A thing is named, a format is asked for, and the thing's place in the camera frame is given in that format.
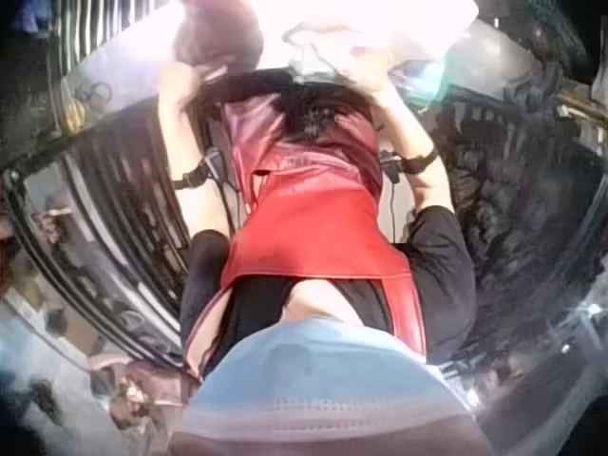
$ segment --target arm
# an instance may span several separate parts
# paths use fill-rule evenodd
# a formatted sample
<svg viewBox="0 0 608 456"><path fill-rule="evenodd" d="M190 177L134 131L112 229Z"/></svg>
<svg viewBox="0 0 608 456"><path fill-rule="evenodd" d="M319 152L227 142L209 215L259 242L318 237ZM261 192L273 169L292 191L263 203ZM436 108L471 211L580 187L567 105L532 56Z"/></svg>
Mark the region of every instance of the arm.
<svg viewBox="0 0 608 456"><path fill-rule="evenodd" d="M186 64L170 63L159 87L159 121L167 151L171 180L195 169L202 159L186 107L201 88L204 74ZM190 237L203 230L216 230L229 237L226 209L213 180L176 191Z"/></svg>
<svg viewBox="0 0 608 456"><path fill-rule="evenodd" d="M434 149L426 130L403 103L394 86L373 96L378 115L387 130L395 152L405 160L424 157ZM454 212L446 168L441 158L435 159L423 172L408 174L418 212L429 206L443 206Z"/></svg>
<svg viewBox="0 0 608 456"><path fill-rule="evenodd" d="M378 108L395 152L405 160L429 154L434 148L430 136L404 105L390 82L389 70L393 67L390 52L359 47L360 37L356 33L349 46L344 39L332 41L332 28L313 30L317 32L313 40L317 55L342 74L351 88L366 96ZM408 180L419 211L438 205L454 212L446 169L441 159L434 160L416 176L408 175Z"/></svg>

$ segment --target black t-shirt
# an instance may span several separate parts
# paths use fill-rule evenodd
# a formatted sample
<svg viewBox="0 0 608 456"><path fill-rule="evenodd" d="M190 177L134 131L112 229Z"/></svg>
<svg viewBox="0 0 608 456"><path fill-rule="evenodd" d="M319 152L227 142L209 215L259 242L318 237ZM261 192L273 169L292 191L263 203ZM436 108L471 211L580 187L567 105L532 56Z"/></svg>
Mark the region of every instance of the black t-shirt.
<svg viewBox="0 0 608 456"><path fill-rule="evenodd" d="M475 278L460 224L450 211L431 206L413 222L409 240L393 244L409 260L425 323L427 360L441 363L464 342L475 319ZM219 291L230 242L216 231L195 235L189 253L190 275L181 299L182 343ZM247 275L234 286L219 329L218 349L208 374L237 342L274 325L300 277ZM377 280L330 279L364 325L393 333L390 311Z"/></svg>

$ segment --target wire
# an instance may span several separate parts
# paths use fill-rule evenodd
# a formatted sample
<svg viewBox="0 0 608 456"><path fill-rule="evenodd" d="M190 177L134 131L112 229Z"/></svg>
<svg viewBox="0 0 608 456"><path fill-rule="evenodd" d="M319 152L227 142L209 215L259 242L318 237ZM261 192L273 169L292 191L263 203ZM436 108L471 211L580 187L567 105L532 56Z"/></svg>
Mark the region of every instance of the wire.
<svg viewBox="0 0 608 456"><path fill-rule="evenodd" d="M396 238L396 228L395 228L395 211L393 207L393 203L395 201L395 184L390 183L390 217L392 218L392 243L394 244Z"/></svg>

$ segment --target black wrist strap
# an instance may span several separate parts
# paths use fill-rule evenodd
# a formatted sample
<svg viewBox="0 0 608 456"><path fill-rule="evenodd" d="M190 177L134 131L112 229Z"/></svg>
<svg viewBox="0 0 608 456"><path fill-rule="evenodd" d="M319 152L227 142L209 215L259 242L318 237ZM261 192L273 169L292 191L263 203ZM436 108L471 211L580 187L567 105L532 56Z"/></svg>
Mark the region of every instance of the black wrist strap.
<svg viewBox="0 0 608 456"><path fill-rule="evenodd" d="M203 185L209 177L209 169L205 160L201 160L199 165L189 173L184 173L180 180L173 180L173 188L182 190L184 188L197 188Z"/></svg>
<svg viewBox="0 0 608 456"><path fill-rule="evenodd" d="M404 173L416 175L422 173L428 166L437 160L439 157L439 153L437 149L433 149L432 152L424 157L418 157L416 159L411 160L401 160L401 168Z"/></svg>

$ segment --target red vest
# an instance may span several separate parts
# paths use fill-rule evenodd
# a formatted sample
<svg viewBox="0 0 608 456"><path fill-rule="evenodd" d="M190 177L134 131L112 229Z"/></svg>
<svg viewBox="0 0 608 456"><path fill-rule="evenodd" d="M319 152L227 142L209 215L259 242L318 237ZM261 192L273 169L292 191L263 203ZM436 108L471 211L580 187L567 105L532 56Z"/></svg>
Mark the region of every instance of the red vest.
<svg viewBox="0 0 608 456"><path fill-rule="evenodd" d="M224 124L238 184L251 215L231 244L221 291L191 332L184 355L195 372L210 356L240 276L380 280L394 335L426 354L423 319L408 259L377 226L382 173L375 130L357 112L339 117L315 146L280 138L276 95L228 104ZM264 176L256 192L255 174Z"/></svg>

